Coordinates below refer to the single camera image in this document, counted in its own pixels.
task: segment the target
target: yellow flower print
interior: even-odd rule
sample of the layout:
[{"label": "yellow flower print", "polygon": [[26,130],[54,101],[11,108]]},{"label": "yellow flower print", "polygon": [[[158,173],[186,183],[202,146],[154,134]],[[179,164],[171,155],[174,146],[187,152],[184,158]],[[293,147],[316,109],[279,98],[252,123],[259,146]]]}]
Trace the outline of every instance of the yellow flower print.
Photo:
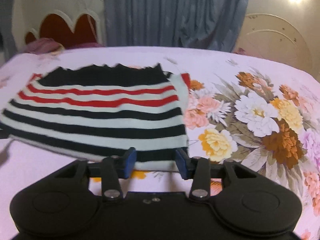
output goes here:
[{"label": "yellow flower print", "polygon": [[144,179],[149,171],[133,171],[130,179]]},{"label": "yellow flower print", "polygon": [[214,125],[213,128],[204,130],[204,133],[199,135],[199,140],[202,149],[213,162],[230,158],[231,153],[238,150],[237,143],[232,139],[230,132],[227,130],[218,132]]},{"label": "yellow flower print", "polygon": [[303,130],[302,116],[292,101],[275,98],[270,103],[278,110],[279,121],[283,118],[297,134]]}]

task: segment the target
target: striped fabric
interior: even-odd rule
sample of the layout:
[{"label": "striped fabric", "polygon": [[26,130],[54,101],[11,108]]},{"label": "striped fabric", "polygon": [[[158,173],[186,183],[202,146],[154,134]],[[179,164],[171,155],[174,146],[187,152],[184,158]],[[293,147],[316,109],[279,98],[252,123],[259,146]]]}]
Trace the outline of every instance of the striped fabric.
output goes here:
[{"label": "striped fabric", "polygon": [[187,150],[188,74],[160,65],[92,65],[34,77],[0,115],[0,128],[16,139],[92,161],[130,147],[139,162],[169,161],[175,148]]}]

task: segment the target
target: curtain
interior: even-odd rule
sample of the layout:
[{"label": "curtain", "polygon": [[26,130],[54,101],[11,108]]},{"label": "curtain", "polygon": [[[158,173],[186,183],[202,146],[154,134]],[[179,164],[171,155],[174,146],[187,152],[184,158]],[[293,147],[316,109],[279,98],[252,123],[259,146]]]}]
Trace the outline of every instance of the curtain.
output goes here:
[{"label": "curtain", "polygon": [[108,46],[231,52],[248,0],[105,0]]},{"label": "curtain", "polygon": [[17,52],[12,35],[13,2],[14,0],[0,0],[0,34],[3,40],[5,60],[9,60]]}]

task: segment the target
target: bed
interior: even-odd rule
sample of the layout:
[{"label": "bed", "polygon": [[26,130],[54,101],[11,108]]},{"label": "bed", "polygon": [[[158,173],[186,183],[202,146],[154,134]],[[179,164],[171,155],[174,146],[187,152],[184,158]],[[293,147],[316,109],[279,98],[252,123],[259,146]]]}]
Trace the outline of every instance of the bed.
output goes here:
[{"label": "bed", "polygon": [[[182,48],[86,48],[65,50],[55,56],[20,54],[0,69],[0,109],[34,73],[44,74],[57,66],[78,69],[117,63],[134,67],[160,63],[164,71],[189,73],[189,105],[184,116],[189,155],[216,163],[233,159],[292,190],[303,205],[295,233],[303,240],[319,239],[320,84],[301,70],[255,57]],[[277,111],[268,112],[271,106],[267,104]],[[254,120],[254,126],[249,125],[250,120],[242,118],[249,108],[251,113],[263,116],[264,122],[276,123],[276,127],[270,126],[273,132],[278,130],[270,135]],[[228,151],[215,154],[208,142],[213,133],[224,135],[220,142],[229,147]],[[9,240],[17,234],[8,208],[13,196],[74,158],[11,139],[0,140],[0,147],[0,235]],[[183,181],[175,172],[134,171],[131,179],[121,184],[124,192],[188,194],[191,182]],[[99,179],[90,182],[90,190],[96,195],[101,194],[100,183]],[[221,181],[213,179],[211,194],[221,190]]]}]

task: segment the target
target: orange flower print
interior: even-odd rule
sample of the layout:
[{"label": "orange flower print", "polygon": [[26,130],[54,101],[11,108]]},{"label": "orange flower print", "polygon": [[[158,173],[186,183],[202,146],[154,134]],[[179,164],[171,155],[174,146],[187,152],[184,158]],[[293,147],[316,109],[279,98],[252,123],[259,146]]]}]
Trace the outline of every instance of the orange flower print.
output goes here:
[{"label": "orange flower print", "polygon": [[275,121],[280,128],[279,133],[272,132],[271,135],[263,137],[262,144],[268,151],[272,151],[273,158],[279,164],[286,164],[289,169],[292,169],[303,155],[298,135],[289,128],[284,119]]},{"label": "orange flower print", "polygon": [[308,229],[304,230],[304,233],[300,236],[301,240],[309,240],[311,233]]},{"label": "orange flower print", "polygon": [[281,85],[279,87],[280,92],[283,94],[283,97],[287,100],[291,100],[295,106],[299,106],[299,95],[297,91],[294,91],[287,85]]},{"label": "orange flower print", "polygon": [[254,83],[257,83],[257,79],[252,76],[250,73],[246,72],[239,72],[238,75],[236,76],[240,82],[239,85],[242,87],[248,87],[250,89],[254,89]]},{"label": "orange flower print", "polygon": [[147,173],[149,173],[149,171],[133,171],[130,179],[144,179]]},{"label": "orange flower print", "polygon": [[203,127],[209,124],[208,118],[205,113],[198,109],[187,110],[184,115],[185,126],[191,130],[196,127]]},{"label": "orange flower print", "polygon": [[200,83],[197,80],[191,80],[190,81],[190,89],[193,90],[193,91],[200,90],[200,89],[204,88],[203,85],[204,85],[203,83]]},{"label": "orange flower print", "polygon": [[101,178],[91,178],[93,182],[101,182]]},{"label": "orange flower print", "polygon": [[211,179],[210,195],[215,196],[222,191],[221,179]]}]

